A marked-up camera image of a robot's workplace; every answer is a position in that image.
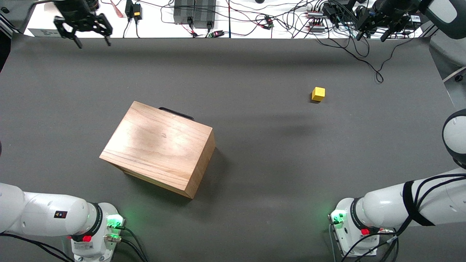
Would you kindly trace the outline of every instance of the white label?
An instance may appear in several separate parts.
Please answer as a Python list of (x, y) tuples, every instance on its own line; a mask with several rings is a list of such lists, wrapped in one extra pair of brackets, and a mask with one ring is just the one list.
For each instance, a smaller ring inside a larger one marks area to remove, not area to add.
[(411, 21), (416, 22), (416, 23), (420, 23), (421, 18), (418, 15), (412, 15), (411, 16)]
[(92, 242), (75, 242), (75, 249), (76, 250), (90, 250), (94, 249), (94, 243)]

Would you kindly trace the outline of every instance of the yellow cube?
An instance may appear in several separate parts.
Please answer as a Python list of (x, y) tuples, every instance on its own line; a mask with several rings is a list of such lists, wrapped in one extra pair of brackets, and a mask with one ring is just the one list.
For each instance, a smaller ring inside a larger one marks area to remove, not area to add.
[(311, 99), (314, 101), (322, 101), (325, 97), (325, 88), (322, 87), (315, 87), (312, 91)]

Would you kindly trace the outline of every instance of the gray table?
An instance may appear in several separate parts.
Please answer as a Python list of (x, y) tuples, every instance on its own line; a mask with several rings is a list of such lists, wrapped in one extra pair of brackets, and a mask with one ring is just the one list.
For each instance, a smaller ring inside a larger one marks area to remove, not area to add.
[[(399, 47), (381, 85), (311, 40), (82, 41), (14, 38), (0, 75), (1, 181), (114, 204), (152, 262), (329, 262), (326, 215), (340, 199), (455, 167), (441, 139), (454, 109), (428, 40)], [(368, 61), (378, 67), (398, 43), (371, 41)], [(98, 158), (134, 100), (214, 128), (194, 200)], [(461, 261), (464, 234), (409, 228), (398, 261)], [(55, 261), (14, 239), (0, 247), (2, 262)], [(114, 261), (137, 259), (120, 245)]]

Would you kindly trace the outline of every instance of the wood grain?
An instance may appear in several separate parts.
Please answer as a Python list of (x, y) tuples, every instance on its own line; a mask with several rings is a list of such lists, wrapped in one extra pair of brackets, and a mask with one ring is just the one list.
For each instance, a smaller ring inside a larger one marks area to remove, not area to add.
[(194, 198), (215, 149), (212, 127), (133, 102), (100, 158)]

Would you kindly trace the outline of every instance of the green led light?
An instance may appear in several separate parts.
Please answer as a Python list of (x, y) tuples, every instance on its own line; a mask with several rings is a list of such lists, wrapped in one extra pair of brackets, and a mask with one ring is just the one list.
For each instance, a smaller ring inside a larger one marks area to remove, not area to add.
[(107, 226), (117, 227), (117, 226), (120, 226), (121, 224), (123, 224), (122, 216), (115, 214), (115, 215), (109, 215), (107, 217)]

